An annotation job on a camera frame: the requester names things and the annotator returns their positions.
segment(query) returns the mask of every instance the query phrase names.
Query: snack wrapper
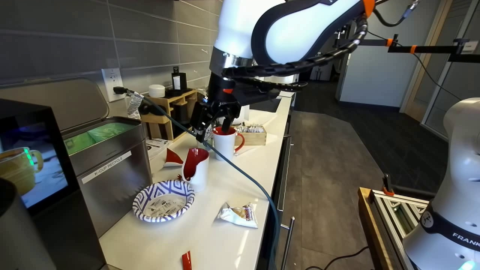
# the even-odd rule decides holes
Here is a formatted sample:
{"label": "snack wrapper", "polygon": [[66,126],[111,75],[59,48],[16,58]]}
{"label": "snack wrapper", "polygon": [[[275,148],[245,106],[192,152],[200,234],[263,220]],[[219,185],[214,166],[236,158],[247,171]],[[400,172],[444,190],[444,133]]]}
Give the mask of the snack wrapper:
{"label": "snack wrapper", "polygon": [[257,218],[253,212],[251,203],[242,207],[230,207],[228,203],[225,203],[223,204],[222,209],[220,209],[217,218],[240,226],[246,226],[255,229],[258,228]]}

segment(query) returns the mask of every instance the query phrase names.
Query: paper plate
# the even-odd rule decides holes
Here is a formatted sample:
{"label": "paper plate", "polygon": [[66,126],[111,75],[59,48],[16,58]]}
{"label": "paper plate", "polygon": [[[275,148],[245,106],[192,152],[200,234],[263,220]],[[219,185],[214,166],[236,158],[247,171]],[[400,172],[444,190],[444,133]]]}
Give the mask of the paper plate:
{"label": "paper plate", "polygon": [[167,180],[144,188],[133,200],[133,213],[146,222],[165,222],[181,216],[195,201],[190,184]]}

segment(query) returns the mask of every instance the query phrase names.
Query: bin lid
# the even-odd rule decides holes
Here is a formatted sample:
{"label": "bin lid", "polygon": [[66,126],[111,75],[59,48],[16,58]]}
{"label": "bin lid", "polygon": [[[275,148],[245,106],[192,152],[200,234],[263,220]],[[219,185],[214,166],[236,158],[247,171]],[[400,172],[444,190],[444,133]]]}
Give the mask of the bin lid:
{"label": "bin lid", "polygon": [[85,78],[4,86],[0,98],[50,106],[61,131],[108,116],[100,88]]}

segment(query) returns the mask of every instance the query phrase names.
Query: coffee mug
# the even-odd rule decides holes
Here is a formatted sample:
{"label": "coffee mug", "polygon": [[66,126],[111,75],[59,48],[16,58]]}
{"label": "coffee mug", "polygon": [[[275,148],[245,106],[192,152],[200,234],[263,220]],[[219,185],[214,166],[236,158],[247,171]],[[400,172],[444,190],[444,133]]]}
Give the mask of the coffee mug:
{"label": "coffee mug", "polygon": [[[240,136],[242,139],[241,144],[235,148],[235,137]],[[227,159],[232,159],[233,154],[240,150],[245,144],[245,137],[238,133],[233,127],[229,128],[227,132],[222,131],[222,127],[216,127],[213,129],[213,142],[214,147]],[[221,156],[215,155],[217,160],[223,160]]]}
{"label": "coffee mug", "polygon": [[[32,160],[36,157],[37,168]],[[35,173],[43,168],[42,154],[28,147],[16,148],[0,153],[0,178],[6,179],[17,187],[23,195],[35,186]]]}
{"label": "coffee mug", "polygon": [[181,168],[181,177],[193,187],[195,192],[200,192],[207,186],[208,177],[208,151],[201,148],[190,148],[187,159]]}

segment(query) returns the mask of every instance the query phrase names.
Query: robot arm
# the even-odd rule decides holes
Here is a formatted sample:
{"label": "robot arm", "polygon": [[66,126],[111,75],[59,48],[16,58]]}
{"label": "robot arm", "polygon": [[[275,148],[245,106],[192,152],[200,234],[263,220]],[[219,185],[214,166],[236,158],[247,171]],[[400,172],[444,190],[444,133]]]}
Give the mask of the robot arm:
{"label": "robot arm", "polygon": [[[252,78],[286,76],[322,64],[311,57],[337,29],[362,16],[357,31],[358,38],[363,38],[365,15],[374,6],[374,0],[224,0],[207,98],[195,104],[191,119],[197,140],[203,141],[205,128],[215,119],[225,117],[223,129],[227,130],[241,106],[276,98],[277,88],[295,88]],[[358,43],[327,54],[323,61],[352,52]],[[245,68],[252,68],[253,59],[259,65]]]}

